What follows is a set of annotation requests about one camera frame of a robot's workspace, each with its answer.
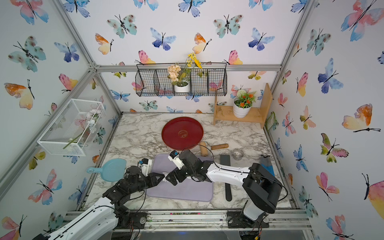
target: purple mat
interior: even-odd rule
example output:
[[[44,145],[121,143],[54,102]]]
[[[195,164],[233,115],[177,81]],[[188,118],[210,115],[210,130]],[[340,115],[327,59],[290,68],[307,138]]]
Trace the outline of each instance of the purple mat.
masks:
[[[162,174],[171,172],[176,165],[168,159],[169,154],[157,154],[152,172]],[[209,160],[211,157],[198,157],[201,161]],[[214,184],[212,182],[195,182],[192,179],[185,179],[183,182],[173,186],[170,182],[160,182],[156,187],[147,189],[147,196],[169,199],[181,199],[189,201],[210,202],[214,197]]]

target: wooden stand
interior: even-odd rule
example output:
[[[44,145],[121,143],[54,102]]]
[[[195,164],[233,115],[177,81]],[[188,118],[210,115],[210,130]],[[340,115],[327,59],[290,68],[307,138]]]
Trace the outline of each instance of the wooden stand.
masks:
[[[234,116],[233,106],[220,106],[217,105],[217,96],[215,96],[215,111],[214,111],[214,125],[216,120],[239,121],[239,122],[259,122],[263,127],[269,108],[272,103],[272,93],[268,83],[265,84],[264,95],[260,108],[251,108],[249,113],[244,118],[237,118]]]

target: round red plate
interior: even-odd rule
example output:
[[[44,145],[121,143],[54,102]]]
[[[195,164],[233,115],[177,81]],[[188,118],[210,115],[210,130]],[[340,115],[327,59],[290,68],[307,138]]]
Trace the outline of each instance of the round red plate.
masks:
[[[189,117],[174,118],[167,122],[161,131],[164,143],[175,150],[191,149],[203,138],[201,124]]]

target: wire basket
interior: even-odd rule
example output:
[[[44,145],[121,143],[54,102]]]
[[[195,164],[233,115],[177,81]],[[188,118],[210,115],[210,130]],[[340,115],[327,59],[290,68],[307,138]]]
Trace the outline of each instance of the wire basket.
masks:
[[[91,110],[95,113],[100,111],[93,126],[89,126],[89,120],[95,116],[95,113],[87,118]],[[85,156],[83,148],[97,136],[103,115],[105,112],[102,102],[71,99],[37,143],[50,154]]]
[[[175,93],[174,85],[168,78],[167,67],[170,63],[151,65],[137,64],[136,94],[139,97],[147,96],[225,96],[227,94],[226,63],[215,63],[215,67],[207,68],[202,63],[203,69],[193,68],[186,78],[190,79],[190,91]]]

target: light blue dustpan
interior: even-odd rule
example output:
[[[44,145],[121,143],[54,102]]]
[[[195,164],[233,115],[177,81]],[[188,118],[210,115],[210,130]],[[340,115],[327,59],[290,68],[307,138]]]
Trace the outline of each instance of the light blue dustpan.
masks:
[[[102,167],[89,167],[87,173],[100,173],[101,178],[107,182],[117,182],[124,177],[127,161],[120,158],[111,159]]]

